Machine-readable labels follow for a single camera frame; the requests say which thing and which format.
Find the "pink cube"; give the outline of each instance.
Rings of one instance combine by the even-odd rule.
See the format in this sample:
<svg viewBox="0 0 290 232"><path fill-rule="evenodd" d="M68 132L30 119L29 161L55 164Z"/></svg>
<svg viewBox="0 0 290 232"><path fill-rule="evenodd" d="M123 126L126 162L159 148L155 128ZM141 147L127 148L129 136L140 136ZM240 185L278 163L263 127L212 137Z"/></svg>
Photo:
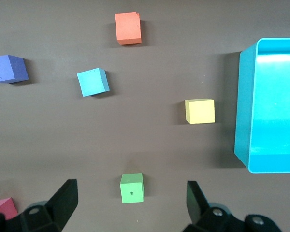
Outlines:
<svg viewBox="0 0 290 232"><path fill-rule="evenodd" d="M0 200L0 213L5 215L6 220L17 216L17 210L11 197Z"/></svg>

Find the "purple-blue block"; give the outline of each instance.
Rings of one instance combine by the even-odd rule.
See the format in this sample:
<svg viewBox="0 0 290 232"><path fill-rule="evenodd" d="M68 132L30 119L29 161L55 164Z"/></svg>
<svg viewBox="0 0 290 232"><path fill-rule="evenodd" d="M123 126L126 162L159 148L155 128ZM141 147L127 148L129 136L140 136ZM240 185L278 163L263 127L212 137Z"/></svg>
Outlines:
<svg viewBox="0 0 290 232"><path fill-rule="evenodd" d="M24 59L11 55L0 56L0 83L28 80Z"/></svg>

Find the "orange cube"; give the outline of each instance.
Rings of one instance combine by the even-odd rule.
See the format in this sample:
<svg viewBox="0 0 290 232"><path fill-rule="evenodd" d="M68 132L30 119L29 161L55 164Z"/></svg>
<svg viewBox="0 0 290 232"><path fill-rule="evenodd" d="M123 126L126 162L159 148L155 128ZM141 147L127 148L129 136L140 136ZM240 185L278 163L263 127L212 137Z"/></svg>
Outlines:
<svg viewBox="0 0 290 232"><path fill-rule="evenodd" d="M115 24L117 41L120 45L142 43L139 13L115 14Z"/></svg>

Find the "yellow cube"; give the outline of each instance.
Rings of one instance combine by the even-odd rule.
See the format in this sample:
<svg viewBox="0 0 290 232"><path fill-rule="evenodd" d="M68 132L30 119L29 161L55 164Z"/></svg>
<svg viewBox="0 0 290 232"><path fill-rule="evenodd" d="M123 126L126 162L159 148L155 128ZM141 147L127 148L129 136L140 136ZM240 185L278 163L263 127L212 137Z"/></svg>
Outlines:
<svg viewBox="0 0 290 232"><path fill-rule="evenodd" d="M215 122L215 105L213 99L185 100L186 120L190 124Z"/></svg>

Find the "colored block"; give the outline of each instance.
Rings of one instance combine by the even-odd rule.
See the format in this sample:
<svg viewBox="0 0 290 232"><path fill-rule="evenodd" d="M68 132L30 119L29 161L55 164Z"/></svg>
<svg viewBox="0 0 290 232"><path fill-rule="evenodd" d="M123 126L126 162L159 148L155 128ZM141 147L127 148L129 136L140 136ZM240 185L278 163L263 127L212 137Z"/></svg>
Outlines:
<svg viewBox="0 0 290 232"><path fill-rule="evenodd" d="M17 210L11 197L0 200L0 213L5 215L6 220L17 216Z"/></svg>
<svg viewBox="0 0 290 232"><path fill-rule="evenodd" d="M115 14L116 36L120 45L141 44L141 21L137 12Z"/></svg>
<svg viewBox="0 0 290 232"><path fill-rule="evenodd" d="M110 91L105 70L97 68L77 74L83 97Z"/></svg>
<svg viewBox="0 0 290 232"><path fill-rule="evenodd" d="M0 56L0 83L28 80L24 59L11 55Z"/></svg>
<svg viewBox="0 0 290 232"><path fill-rule="evenodd" d="M122 203L137 203L144 201L143 174L123 174L120 181Z"/></svg>
<svg viewBox="0 0 290 232"><path fill-rule="evenodd" d="M190 124L215 122L215 105L213 99L185 100L186 120Z"/></svg>

